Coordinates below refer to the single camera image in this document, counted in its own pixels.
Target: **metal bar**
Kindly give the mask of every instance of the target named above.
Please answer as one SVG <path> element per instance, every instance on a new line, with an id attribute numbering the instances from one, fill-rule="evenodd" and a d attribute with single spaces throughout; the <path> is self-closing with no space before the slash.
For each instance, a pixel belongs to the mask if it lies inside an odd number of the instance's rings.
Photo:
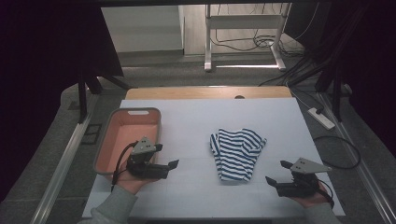
<path id="1" fill-rule="evenodd" d="M 339 132 L 339 135 L 344 139 L 348 140 L 350 143 L 353 143 L 353 140 L 349 136 L 347 129 L 345 128 L 342 122 L 336 122 L 336 117 L 330 110 L 331 103 L 327 96 L 323 96 L 322 93 L 318 93 L 319 100 L 322 101 L 326 113 L 332 119 L 335 124 L 336 130 Z M 346 145 L 347 152 L 352 159 L 352 162 L 358 161 L 358 155 L 356 155 L 355 151 L 350 145 Z M 356 168 L 358 171 L 359 176 L 361 177 L 361 181 L 363 182 L 364 186 L 366 187 L 367 191 L 369 192 L 370 196 L 375 203 L 375 206 L 378 209 L 379 214 L 382 216 L 384 221 L 388 224 L 396 223 L 396 216 L 393 212 L 392 207 L 389 204 L 387 197 L 385 196 L 384 192 L 382 191 L 381 187 L 376 182 L 373 174 L 369 170 L 366 162 L 364 159 L 361 159 L 361 164 Z"/>
<path id="2" fill-rule="evenodd" d="M 281 15 L 219 15 L 210 17 L 210 29 L 276 29 Z"/>
<path id="3" fill-rule="evenodd" d="M 70 165 L 76 155 L 76 151 L 78 149 L 79 143 L 81 142 L 82 136 L 84 135 L 85 130 L 91 120 L 92 111 L 96 105 L 98 95 L 92 95 L 88 104 L 88 114 L 85 120 L 78 124 L 76 129 L 74 130 L 69 143 L 64 150 L 64 154 L 62 155 L 58 166 L 56 167 L 55 172 L 52 175 L 52 179 L 47 186 L 46 191 L 44 192 L 43 197 L 41 198 L 40 204 L 38 205 L 33 218 L 30 223 L 38 224 L 45 223 L 47 218 L 50 215 L 50 211 L 52 206 L 55 203 L 56 198 L 58 197 L 59 191 L 61 190 L 62 184 L 64 183 L 64 179 L 66 178 L 67 172 L 69 171 Z"/>
<path id="4" fill-rule="evenodd" d="M 206 5 L 205 71 L 212 71 L 212 45 L 210 42 L 210 5 Z"/>
<path id="5" fill-rule="evenodd" d="M 283 63 L 282 56 L 280 55 L 279 50 L 277 50 L 274 46 L 271 46 L 271 51 L 274 55 L 277 68 L 280 71 L 285 71 L 286 65 Z"/>
<path id="6" fill-rule="evenodd" d="M 282 36 L 283 29 L 285 28 L 286 19 L 288 18 L 288 14 L 289 14 L 289 9 L 290 9 L 290 3 L 286 3 L 285 10 L 282 11 L 280 21 L 277 26 L 274 43 L 271 46 L 271 51 L 274 55 L 277 67 L 279 68 L 280 71 L 286 70 L 286 66 L 283 63 L 282 57 L 280 56 L 279 53 L 279 41 L 280 41 L 280 37 Z"/>

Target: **white paper sheet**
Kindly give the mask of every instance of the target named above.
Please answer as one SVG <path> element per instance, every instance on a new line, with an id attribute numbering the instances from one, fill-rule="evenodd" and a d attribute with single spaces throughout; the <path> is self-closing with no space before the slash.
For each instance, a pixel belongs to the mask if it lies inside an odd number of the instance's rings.
<path id="1" fill-rule="evenodd" d="M 131 213 L 142 218 L 277 218 L 301 217 L 302 207 L 277 196 L 266 183 L 270 176 L 290 182 L 280 161 L 300 157 L 321 163 L 318 151 L 294 98 L 244 100 L 124 100 L 120 107 L 156 107 L 162 114 L 158 163 L 179 160 L 167 179 L 145 186 Z M 209 136 L 218 128 L 249 128 L 267 138 L 249 182 L 220 181 Z M 332 183 L 327 174 L 319 179 Z M 97 176 L 83 217 L 108 195 L 110 183 Z M 334 195 L 337 216 L 345 213 Z"/>

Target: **navy and white striped cloth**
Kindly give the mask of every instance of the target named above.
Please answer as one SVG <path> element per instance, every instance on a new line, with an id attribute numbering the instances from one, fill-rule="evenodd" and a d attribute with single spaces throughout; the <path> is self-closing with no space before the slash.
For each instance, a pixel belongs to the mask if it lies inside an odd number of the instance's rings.
<path id="1" fill-rule="evenodd" d="M 267 139 L 250 129 L 236 132 L 219 129 L 210 135 L 210 148 L 221 180 L 249 181 Z"/>

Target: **cable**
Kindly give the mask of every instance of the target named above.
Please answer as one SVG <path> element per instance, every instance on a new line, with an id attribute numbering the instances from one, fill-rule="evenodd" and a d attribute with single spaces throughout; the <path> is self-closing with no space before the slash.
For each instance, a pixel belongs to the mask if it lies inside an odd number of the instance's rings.
<path id="1" fill-rule="evenodd" d="M 324 138 L 335 138 L 335 139 L 341 140 L 341 141 L 349 144 L 356 151 L 356 153 L 358 155 L 358 161 L 354 165 L 348 166 L 348 167 L 342 167 L 342 166 L 339 166 L 339 165 L 334 165 L 334 164 L 332 164 L 332 163 L 330 163 L 328 161 L 322 160 L 324 163 L 326 163 L 326 164 L 328 164 L 328 165 L 330 165 L 330 166 L 332 166 L 334 168 L 341 169 L 341 170 L 354 169 L 357 166 L 359 166 L 359 164 L 361 164 L 361 153 L 359 152 L 359 150 L 355 146 L 353 146 L 353 144 L 351 142 L 347 141 L 344 138 L 341 138 L 341 137 L 338 137 L 338 136 L 330 136 L 330 135 L 324 135 L 324 136 L 316 137 L 316 138 L 314 138 L 314 142 L 316 142 L 318 140 L 321 140 L 321 139 L 324 139 Z"/>
<path id="2" fill-rule="evenodd" d="M 266 80 L 266 81 L 260 83 L 260 84 L 259 84 L 259 87 L 260 87 L 260 86 L 263 86 L 265 83 L 268 83 L 268 82 L 271 82 L 271 81 L 280 79 L 280 78 L 282 78 L 282 77 L 290 76 L 290 74 L 292 74 L 295 70 L 297 70 L 298 68 L 300 68 L 300 67 L 301 67 L 303 64 L 305 64 L 306 62 L 308 62 L 308 60 L 309 60 L 309 58 L 305 55 L 302 59 L 300 59 L 299 62 L 297 62 L 297 64 L 295 64 L 291 69 L 289 69 L 287 72 L 285 72 L 282 76 L 280 76 L 280 77 L 275 77 L 275 78 Z"/>
<path id="3" fill-rule="evenodd" d="M 333 193 L 332 193 L 332 188 L 330 188 L 330 186 L 329 186 L 327 183 L 325 183 L 323 180 L 319 180 L 319 179 L 318 179 L 318 181 L 319 181 L 320 183 L 324 184 L 324 185 L 330 190 L 330 193 L 331 193 L 332 195 L 329 195 L 326 191 L 324 191 L 324 190 L 322 190 L 322 189 L 317 189 L 317 193 L 319 193 L 319 194 L 321 194 L 323 197 L 325 197 L 326 200 L 327 200 L 327 202 L 330 203 L 330 207 L 333 209 L 333 208 L 334 208 L 334 200 L 332 199 L 332 197 L 333 197 L 334 195 L 333 195 Z"/>
<path id="4" fill-rule="evenodd" d="M 113 173 L 113 179 L 112 179 L 112 181 L 111 181 L 111 191 L 113 191 L 114 186 L 117 184 L 117 181 L 119 180 L 119 175 L 120 175 L 122 172 L 125 171 L 125 170 L 124 170 L 124 171 L 119 172 L 120 164 L 121 164 L 121 160 L 122 160 L 122 158 L 123 158 L 123 155 L 125 154 L 125 152 L 126 152 L 130 147 L 135 147 L 136 144 L 137 144 L 137 141 L 134 142 L 134 143 L 128 144 L 128 146 L 126 146 L 126 148 L 121 152 L 120 157 L 119 157 L 119 160 L 117 161 L 116 170 L 115 170 L 114 173 Z"/>
<path id="5" fill-rule="evenodd" d="M 250 14 L 256 10 L 256 7 L 257 7 L 257 4 L 256 4 L 255 8 L 253 9 L 253 11 L 250 12 Z M 221 4 L 219 4 L 218 15 L 220 13 L 220 8 L 221 8 Z M 264 9 L 265 9 L 265 4 L 263 4 L 263 6 L 262 6 L 262 14 L 264 12 Z M 259 31 L 259 29 L 256 30 L 253 37 L 219 40 L 218 39 L 218 30 L 216 29 L 215 30 L 215 38 L 218 43 L 214 42 L 212 39 L 210 39 L 210 40 L 216 46 L 226 47 L 229 49 L 235 49 L 238 51 L 250 51 L 250 50 L 258 49 L 258 48 L 260 48 L 260 49 L 270 48 L 272 46 L 272 44 L 270 44 L 269 42 L 270 41 L 273 42 L 275 37 L 273 35 L 259 35 L 259 36 L 257 36 L 258 31 Z M 223 42 L 241 41 L 241 40 L 252 40 L 255 47 L 253 47 L 251 49 L 238 49 L 238 48 L 232 47 L 230 45 L 219 44 L 219 43 L 223 43 Z"/>
<path id="6" fill-rule="evenodd" d="M 319 3 L 317 3 L 317 6 L 315 7 L 314 15 L 312 15 L 311 21 L 308 23 L 308 26 L 305 28 L 305 30 L 299 36 L 297 36 L 296 38 L 293 38 L 294 40 L 297 40 L 298 38 L 300 38 L 309 29 L 309 27 L 312 24 L 312 21 L 314 20 L 315 16 L 317 15 L 318 6 L 319 6 Z"/>

